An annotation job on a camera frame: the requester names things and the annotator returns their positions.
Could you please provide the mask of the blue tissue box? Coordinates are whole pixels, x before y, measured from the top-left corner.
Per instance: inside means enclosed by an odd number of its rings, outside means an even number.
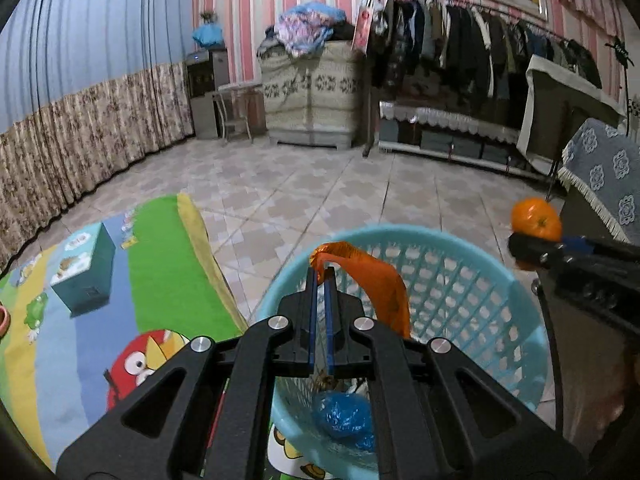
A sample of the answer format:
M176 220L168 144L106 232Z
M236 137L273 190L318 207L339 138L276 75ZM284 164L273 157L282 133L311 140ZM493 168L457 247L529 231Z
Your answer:
M103 307L110 299L115 244L103 222L84 226L62 243L49 287L70 316Z

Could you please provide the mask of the cabinet with knitted cover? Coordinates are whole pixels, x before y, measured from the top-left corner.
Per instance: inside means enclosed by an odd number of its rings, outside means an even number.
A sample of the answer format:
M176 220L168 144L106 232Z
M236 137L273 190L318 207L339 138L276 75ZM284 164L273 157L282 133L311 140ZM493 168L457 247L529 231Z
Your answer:
M277 44L258 56L272 143L348 150L362 129L362 55L348 41L294 58Z

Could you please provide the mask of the blue plastic bag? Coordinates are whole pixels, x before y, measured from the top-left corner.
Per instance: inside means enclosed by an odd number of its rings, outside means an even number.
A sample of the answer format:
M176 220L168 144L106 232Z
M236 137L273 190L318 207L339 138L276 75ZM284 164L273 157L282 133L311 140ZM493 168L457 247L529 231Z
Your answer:
M312 419L334 441L363 452L375 451L371 403L357 393L323 391L314 396Z

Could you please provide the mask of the floral blue curtain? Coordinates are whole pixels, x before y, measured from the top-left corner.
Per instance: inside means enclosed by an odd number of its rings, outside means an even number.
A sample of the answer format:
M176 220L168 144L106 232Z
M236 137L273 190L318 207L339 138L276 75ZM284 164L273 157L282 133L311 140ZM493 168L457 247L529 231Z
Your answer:
M1 32L1 259L193 132L191 0L20 0Z

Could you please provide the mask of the low bench with lace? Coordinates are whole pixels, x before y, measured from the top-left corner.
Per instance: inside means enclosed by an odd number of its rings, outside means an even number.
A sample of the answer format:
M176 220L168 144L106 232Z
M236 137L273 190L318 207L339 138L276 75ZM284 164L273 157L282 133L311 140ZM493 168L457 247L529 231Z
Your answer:
M375 141L384 152L425 156L464 166L544 180L544 174L516 148L512 128L428 106L378 103Z

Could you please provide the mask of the blue covered water bottle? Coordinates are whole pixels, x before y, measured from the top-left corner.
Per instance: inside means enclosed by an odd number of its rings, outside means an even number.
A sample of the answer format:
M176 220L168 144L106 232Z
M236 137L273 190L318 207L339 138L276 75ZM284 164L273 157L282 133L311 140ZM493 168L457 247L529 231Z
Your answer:
M217 13L204 11L201 13L202 24L192 32L193 41L201 49L215 49L224 47L224 32L218 23Z

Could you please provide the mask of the pink pig mug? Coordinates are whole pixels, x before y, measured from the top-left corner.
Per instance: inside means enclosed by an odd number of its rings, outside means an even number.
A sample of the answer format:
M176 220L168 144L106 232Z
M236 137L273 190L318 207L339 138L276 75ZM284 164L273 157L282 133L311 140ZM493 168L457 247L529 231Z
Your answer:
M0 338L3 338L11 324L11 315L3 304L0 304Z

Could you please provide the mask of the black covered screen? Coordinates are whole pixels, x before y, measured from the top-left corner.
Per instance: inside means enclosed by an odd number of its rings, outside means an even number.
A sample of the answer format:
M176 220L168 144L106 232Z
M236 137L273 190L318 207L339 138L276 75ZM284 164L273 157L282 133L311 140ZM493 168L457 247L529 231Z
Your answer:
M527 98L516 147L544 176L551 176L562 151L589 118L616 127L623 107L588 80L534 55L526 70Z

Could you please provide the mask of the light blue plastic basket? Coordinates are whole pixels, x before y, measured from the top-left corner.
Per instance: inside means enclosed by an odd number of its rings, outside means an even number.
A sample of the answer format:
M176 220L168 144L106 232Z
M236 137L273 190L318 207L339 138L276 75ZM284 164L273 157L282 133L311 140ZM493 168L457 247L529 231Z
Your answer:
M550 376L549 343L537 305L498 259L453 235L420 226L379 224L332 235L395 268L409 297L411 337L447 338L506 390L536 411ZM374 479L372 453L337 443L312 420L326 370L326 333L317 335L314 372L280 378L271 422L294 448L329 474Z

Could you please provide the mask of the small folding table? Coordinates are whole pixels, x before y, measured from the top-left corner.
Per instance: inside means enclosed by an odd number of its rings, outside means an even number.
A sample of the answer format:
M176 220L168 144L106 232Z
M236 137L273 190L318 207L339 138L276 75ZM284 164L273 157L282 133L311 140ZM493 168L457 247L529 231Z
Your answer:
M213 93L214 110L221 121L221 139L230 141L231 133L245 133L254 141L250 126L250 100L262 93L262 84L257 80L222 84Z

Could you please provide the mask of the grey water dispenser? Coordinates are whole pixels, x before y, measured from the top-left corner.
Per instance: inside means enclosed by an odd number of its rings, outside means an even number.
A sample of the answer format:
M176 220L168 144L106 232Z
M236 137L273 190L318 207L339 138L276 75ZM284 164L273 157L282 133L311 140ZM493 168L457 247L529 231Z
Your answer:
M228 51L214 47L195 51L184 60L195 135L199 139L221 137L221 119L215 104L215 92L230 82Z

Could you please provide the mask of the whole orange fruit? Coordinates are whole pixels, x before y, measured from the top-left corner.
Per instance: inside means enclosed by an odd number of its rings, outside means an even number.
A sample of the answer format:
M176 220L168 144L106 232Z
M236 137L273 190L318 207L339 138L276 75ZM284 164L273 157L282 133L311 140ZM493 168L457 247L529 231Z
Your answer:
M548 242L562 240L562 221L556 210L541 197L524 198L511 210L512 233L542 238Z

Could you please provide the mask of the orange plastic bag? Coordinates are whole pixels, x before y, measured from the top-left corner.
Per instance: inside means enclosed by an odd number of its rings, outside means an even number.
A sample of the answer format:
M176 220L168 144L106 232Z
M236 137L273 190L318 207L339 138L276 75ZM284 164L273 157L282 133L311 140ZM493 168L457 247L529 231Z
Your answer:
M410 311L406 285L389 263L374 258L349 242L331 242L314 248L309 265L324 281L326 266L337 264L367 294L378 322L389 327L401 338L410 338Z

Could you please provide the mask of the blue floral cloth cover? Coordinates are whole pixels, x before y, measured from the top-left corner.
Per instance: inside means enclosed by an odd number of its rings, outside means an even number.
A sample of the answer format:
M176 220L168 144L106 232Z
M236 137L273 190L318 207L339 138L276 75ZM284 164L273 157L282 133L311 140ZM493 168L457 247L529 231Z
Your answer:
M559 178L582 196L614 240L639 243L639 145L589 118L562 151Z

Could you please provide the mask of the pile of clothes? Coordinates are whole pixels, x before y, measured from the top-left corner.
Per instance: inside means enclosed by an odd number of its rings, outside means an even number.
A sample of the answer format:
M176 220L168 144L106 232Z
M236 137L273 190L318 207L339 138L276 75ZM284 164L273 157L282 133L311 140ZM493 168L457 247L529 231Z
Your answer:
M311 1L284 11L265 30L265 38L256 56L265 58L276 47L282 47L293 58L320 53L327 41L352 41L355 26L342 9Z

